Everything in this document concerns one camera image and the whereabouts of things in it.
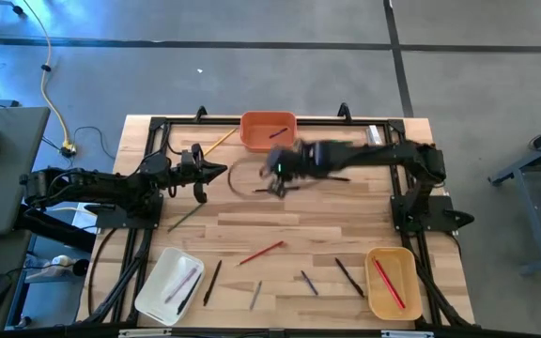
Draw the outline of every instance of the black pencil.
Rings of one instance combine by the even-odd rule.
[[[348,271],[346,270],[346,267],[344,267],[344,265],[342,264],[342,262],[339,261],[339,259],[335,258],[335,263],[337,263],[337,265],[339,266],[339,268],[344,271],[344,274],[346,275],[346,277],[348,278],[349,282],[352,284],[352,286],[354,286],[354,288],[356,289],[356,291],[358,292],[359,295],[361,295],[362,298],[364,298],[364,292],[363,290],[361,289],[361,287],[356,284],[356,282],[354,282],[354,280],[352,279],[352,277],[349,275]]]

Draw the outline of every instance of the marker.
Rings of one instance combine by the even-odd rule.
[[[356,291],[358,292],[359,295],[361,295],[362,298],[364,298],[364,292],[363,290],[356,284],[356,282],[354,282],[354,280],[352,279],[352,277],[349,275],[348,271],[346,270],[346,267],[344,267],[344,265],[342,264],[342,262],[339,261],[339,259],[335,258],[335,263],[337,263],[337,265],[339,266],[339,268],[344,271],[344,274],[346,275],[346,277],[348,278],[349,282],[352,284],[352,286],[354,286],[354,288],[356,289]]]
[[[216,270],[214,270],[214,275],[212,275],[212,282],[210,282],[208,291],[206,291],[206,296],[204,296],[204,306],[208,304],[208,300],[210,298],[210,295],[212,294],[212,289],[214,288],[214,283],[216,283],[216,276],[218,276],[218,271],[220,271],[222,264],[223,264],[223,260],[221,259],[220,261],[218,261],[218,264],[216,265]]]

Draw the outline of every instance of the yellow cable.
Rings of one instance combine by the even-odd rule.
[[[89,210],[83,210],[83,209],[79,209],[77,207],[57,207],[55,209],[50,209],[48,211],[65,211],[65,210],[72,210],[72,211],[76,211],[76,212],[83,212],[85,214],[89,214],[91,216],[98,216],[96,214],[94,214],[93,212],[89,211]]]
[[[45,62],[45,66],[50,67],[50,61],[52,59],[52,42],[49,39],[49,35],[47,34],[47,31],[45,30],[45,26],[41,22],[41,19],[37,16],[33,8],[28,5],[28,2],[24,0],[24,3],[30,9],[30,11],[35,16],[35,19],[37,19],[37,22],[39,22],[39,25],[41,26],[41,29],[43,30],[43,34],[45,35],[45,39],[47,40],[47,62]],[[62,125],[62,130],[64,131],[64,143],[62,144],[62,147],[67,149],[72,149],[72,144],[70,143],[70,136],[68,133],[68,127],[66,127],[66,123],[64,122],[64,118],[60,114],[60,112],[57,111],[54,104],[51,100],[49,100],[49,97],[47,96],[47,93],[45,92],[45,73],[47,73],[47,70],[43,70],[43,73],[41,75],[41,95],[43,98],[47,101],[47,104],[49,104],[50,108],[54,111],[55,115],[57,115],[57,119],[60,121],[60,125]]]
[[[204,151],[204,156],[208,155],[210,153],[210,151],[214,150],[215,147],[217,147],[219,144],[221,144],[224,140],[226,140],[229,136],[231,136],[231,134],[233,132],[235,132],[237,130],[237,128],[233,129],[232,131],[228,132],[227,134],[225,134],[223,137],[221,137],[220,140],[216,141],[216,143],[214,145],[212,145],[211,147],[209,147],[208,149],[206,149],[206,151]]]

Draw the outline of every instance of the gray desk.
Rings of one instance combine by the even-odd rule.
[[[0,108],[0,235],[14,224],[23,193],[18,178],[33,168],[48,117],[47,108]]]
[[[23,265],[30,238],[31,233],[28,230],[16,230],[5,236],[0,236],[0,273],[20,268]],[[20,271],[11,274],[13,278],[12,287],[8,291],[0,309],[0,330],[5,327],[8,320],[9,309],[12,307],[11,303],[16,290],[15,285],[18,283],[20,274]]]
[[[18,177],[33,167],[48,116],[47,108],[0,108],[0,273],[20,268],[26,256],[31,232],[11,231],[22,202]],[[20,275],[12,274],[14,285]],[[8,291],[0,309],[0,330],[8,320],[15,290]]]

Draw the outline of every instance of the white tray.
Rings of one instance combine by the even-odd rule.
[[[196,272],[192,278],[185,283],[177,294],[164,303],[168,295],[180,284],[184,277],[191,269],[195,268]],[[201,273],[201,277],[185,307],[177,315],[178,306],[187,297],[197,276]],[[183,251],[175,248],[166,248],[162,252],[158,263],[147,277],[146,283],[141,288],[141,292],[135,300],[135,308],[140,313],[147,315],[166,326],[173,326],[187,313],[189,306],[199,285],[204,280],[204,263]]]

